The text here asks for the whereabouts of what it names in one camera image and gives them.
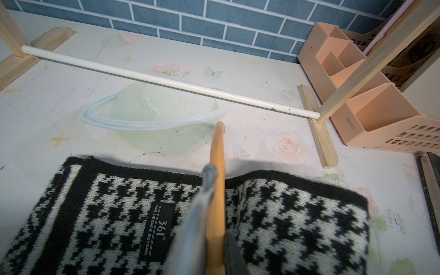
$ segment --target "scarf label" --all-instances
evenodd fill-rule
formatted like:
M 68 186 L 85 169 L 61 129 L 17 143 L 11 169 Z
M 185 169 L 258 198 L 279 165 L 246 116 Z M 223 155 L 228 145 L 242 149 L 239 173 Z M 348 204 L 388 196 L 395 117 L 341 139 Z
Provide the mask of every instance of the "scarf label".
M 140 244 L 139 260 L 162 261 L 166 258 L 175 207 L 171 203 L 151 203 Z

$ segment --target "star illustration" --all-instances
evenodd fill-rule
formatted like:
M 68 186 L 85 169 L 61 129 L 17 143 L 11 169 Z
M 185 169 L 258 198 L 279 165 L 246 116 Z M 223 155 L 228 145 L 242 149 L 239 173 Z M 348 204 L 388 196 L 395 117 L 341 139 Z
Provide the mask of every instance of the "star illustration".
M 69 141 L 70 140 L 70 139 L 63 138 L 63 136 L 64 136 L 64 133 L 61 133 L 59 138 L 51 138 L 51 141 L 55 142 L 54 147 L 58 147 L 62 141 Z
M 252 63 L 254 63 L 255 64 L 255 66 L 258 66 L 258 64 L 260 64 L 261 62 L 258 62 L 256 59 L 253 59 L 252 61 L 251 61 Z
M 129 55 L 127 58 L 124 58 L 123 60 L 127 61 L 127 64 L 130 63 L 131 61 L 135 61 L 136 59 L 131 59 L 131 55 Z
M 17 89 L 15 86 L 10 89 L 4 89 L 4 92 L 7 92 L 8 94 L 13 94 L 15 92 L 20 92 L 21 89 Z

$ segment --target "butterfly illustration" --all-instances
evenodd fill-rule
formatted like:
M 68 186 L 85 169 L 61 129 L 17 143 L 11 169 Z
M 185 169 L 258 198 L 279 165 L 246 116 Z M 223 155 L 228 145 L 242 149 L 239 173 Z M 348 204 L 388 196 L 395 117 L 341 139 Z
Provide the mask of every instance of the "butterfly illustration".
M 215 76 L 215 77 L 221 77 L 222 73 L 223 73 L 223 71 L 216 71 L 216 72 L 214 72 L 214 70 L 211 67 L 208 67 L 206 69 L 206 74 L 207 75 L 212 75 L 212 76 Z

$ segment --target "wooden slat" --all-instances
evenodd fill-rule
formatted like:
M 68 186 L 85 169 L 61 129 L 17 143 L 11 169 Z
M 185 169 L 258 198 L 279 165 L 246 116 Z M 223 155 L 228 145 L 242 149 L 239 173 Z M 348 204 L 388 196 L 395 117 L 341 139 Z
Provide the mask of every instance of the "wooden slat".
M 314 92 L 305 85 L 300 85 L 298 91 L 300 92 L 304 109 L 318 112 L 319 106 Z M 308 121 L 321 160 L 321 165 L 324 169 L 336 166 L 339 162 L 339 158 L 337 157 L 327 126 L 325 123 L 319 124 L 316 122 L 316 119 L 313 118 L 308 118 Z
M 324 102 L 319 109 L 321 117 L 317 122 L 323 124 L 439 15 L 440 0 L 420 1 L 414 10 L 375 47 L 362 65 Z
M 25 57 L 22 46 L 30 46 L 20 28 L 12 20 L 4 5 L 0 2 L 0 36 L 6 45 L 11 48 L 15 56 Z
M 217 123 L 211 144 L 209 162 L 217 167 L 218 177 L 213 202 L 206 222 L 206 275 L 224 275 L 223 248 L 226 233 L 223 122 Z
M 53 51 L 62 43 L 73 36 L 73 31 L 68 27 L 58 27 L 47 31 L 42 36 L 31 42 L 31 45 Z M 0 91 L 8 86 L 12 81 L 21 76 L 25 71 L 37 64 L 41 59 L 26 55 L 25 57 L 17 57 L 14 54 L 0 62 Z

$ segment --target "deli logo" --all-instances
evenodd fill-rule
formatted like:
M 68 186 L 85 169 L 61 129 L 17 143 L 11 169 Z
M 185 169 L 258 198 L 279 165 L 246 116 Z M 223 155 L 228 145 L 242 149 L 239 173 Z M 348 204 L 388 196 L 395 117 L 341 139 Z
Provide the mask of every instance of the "deli logo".
M 350 128 L 352 129 L 352 131 L 356 130 L 356 127 L 353 125 L 353 122 L 349 118 L 346 118 L 345 120 L 350 125 Z

